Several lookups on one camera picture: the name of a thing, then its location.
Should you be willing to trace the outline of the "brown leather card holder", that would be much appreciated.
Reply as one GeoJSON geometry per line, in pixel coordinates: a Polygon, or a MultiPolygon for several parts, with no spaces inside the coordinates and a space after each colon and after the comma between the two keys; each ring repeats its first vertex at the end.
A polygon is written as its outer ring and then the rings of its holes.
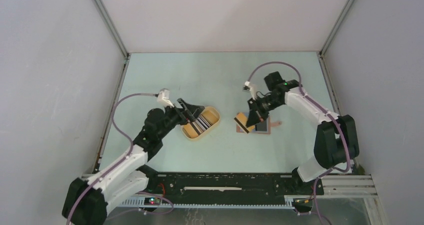
{"type": "Polygon", "coordinates": [[[236,123],[237,133],[270,135],[272,128],[282,125],[281,120],[272,121],[269,117],[267,120],[264,120],[254,126],[247,127],[245,125],[248,120],[248,115],[248,112],[239,112],[235,116],[234,121],[236,123]]]}

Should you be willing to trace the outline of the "oval wooden tray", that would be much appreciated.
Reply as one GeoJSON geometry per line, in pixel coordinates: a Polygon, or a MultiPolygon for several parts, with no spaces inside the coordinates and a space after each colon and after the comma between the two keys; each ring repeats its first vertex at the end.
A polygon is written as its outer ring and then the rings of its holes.
{"type": "Polygon", "coordinates": [[[194,122],[183,125],[181,131],[189,141],[200,140],[215,129],[220,121],[220,113],[214,107],[207,106],[194,122]]]}

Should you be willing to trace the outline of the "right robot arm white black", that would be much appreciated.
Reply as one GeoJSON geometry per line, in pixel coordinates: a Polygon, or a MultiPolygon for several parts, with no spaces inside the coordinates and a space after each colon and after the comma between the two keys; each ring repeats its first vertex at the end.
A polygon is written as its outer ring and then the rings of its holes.
{"type": "Polygon", "coordinates": [[[248,100],[249,113],[246,127],[265,121],[269,113],[286,105],[307,119],[316,130],[312,157],[293,170],[291,189],[304,194],[311,187],[311,181],[335,169],[339,164],[347,165],[360,154],[356,123],[350,115],[339,115],[309,96],[297,80],[286,81],[279,72],[268,74],[264,81],[268,93],[261,96],[253,83],[247,80],[244,90],[251,94],[248,100]]]}

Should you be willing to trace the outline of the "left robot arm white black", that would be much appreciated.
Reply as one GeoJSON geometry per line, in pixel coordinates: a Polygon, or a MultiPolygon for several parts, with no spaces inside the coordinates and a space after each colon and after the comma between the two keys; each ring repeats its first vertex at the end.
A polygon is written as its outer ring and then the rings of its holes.
{"type": "Polygon", "coordinates": [[[89,179],[76,178],[71,182],[62,209],[66,224],[88,225],[106,218],[106,193],[156,155],[172,129],[194,122],[205,109],[181,98],[177,101],[181,107],[151,109],[140,133],[115,162],[89,179]]]}

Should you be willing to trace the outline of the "gold credit card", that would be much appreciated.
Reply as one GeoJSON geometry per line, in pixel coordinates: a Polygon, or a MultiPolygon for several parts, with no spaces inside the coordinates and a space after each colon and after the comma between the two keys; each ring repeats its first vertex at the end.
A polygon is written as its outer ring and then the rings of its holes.
{"type": "Polygon", "coordinates": [[[243,112],[238,112],[234,117],[237,133],[251,133],[255,130],[255,125],[247,126],[248,117],[243,112]]]}

